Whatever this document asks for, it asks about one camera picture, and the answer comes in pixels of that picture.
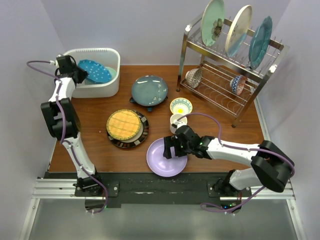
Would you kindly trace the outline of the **lavender round plate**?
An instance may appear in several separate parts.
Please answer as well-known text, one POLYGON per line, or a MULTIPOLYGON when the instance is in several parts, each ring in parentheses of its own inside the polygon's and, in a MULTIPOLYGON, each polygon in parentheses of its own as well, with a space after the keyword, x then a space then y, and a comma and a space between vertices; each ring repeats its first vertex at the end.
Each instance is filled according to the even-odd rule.
POLYGON ((146 153, 147 165, 158 176, 174 177, 184 170, 188 162, 188 156, 174 156, 175 149, 172 147, 170 149, 172 158, 167 159, 163 156, 164 150, 164 139, 155 140, 146 153))

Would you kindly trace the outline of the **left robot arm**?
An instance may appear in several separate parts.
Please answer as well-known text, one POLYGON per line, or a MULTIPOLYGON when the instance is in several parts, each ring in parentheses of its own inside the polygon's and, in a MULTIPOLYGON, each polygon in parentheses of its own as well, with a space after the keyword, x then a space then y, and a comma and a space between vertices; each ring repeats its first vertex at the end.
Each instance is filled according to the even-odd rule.
POLYGON ((75 188, 99 196, 104 192, 104 184, 85 150, 80 119, 72 104, 72 94, 77 84, 82 83, 88 73, 70 55, 58 56, 56 63, 58 68, 54 74, 54 92, 47 102, 40 105, 40 109, 50 135, 65 147, 75 166, 75 188))

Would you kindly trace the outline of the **blue dotted scalloped plate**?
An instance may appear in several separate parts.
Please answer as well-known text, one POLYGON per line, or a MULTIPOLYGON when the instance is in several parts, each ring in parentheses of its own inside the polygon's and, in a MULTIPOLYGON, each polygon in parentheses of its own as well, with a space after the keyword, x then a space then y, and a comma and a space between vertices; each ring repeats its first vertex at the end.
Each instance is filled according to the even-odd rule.
POLYGON ((113 79, 110 71, 96 61, 83 59, 77 65, 87 72, 88 75, 85 80, 89 84, 106 84, 113 79))

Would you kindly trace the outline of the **blue-grey blossom plate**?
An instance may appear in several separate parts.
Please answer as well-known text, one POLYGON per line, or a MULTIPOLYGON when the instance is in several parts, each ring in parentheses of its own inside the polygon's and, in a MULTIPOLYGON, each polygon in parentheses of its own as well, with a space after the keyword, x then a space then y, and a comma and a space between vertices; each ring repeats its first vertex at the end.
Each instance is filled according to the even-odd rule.
POLYGON ((156 75, 145 75, 135 80, 131 88, 131 103, 152 108, 168 99, 166 81, 156 75))

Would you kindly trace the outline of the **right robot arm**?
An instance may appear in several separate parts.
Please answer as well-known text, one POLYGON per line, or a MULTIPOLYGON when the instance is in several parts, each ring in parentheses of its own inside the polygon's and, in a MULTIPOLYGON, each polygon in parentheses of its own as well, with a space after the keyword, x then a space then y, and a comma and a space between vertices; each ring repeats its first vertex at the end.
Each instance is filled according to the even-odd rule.
POLYGON ((282 193, 295 174, 294 162, 269 140, 260 144, 228 142, 208 135, 200 137, 188 125, 181 125, 163 142, 166 159, 191 154, 199 159, 227 160, 248 166, 245 170, 231 170, 220 185, 230 197, 256 186, 282 193))

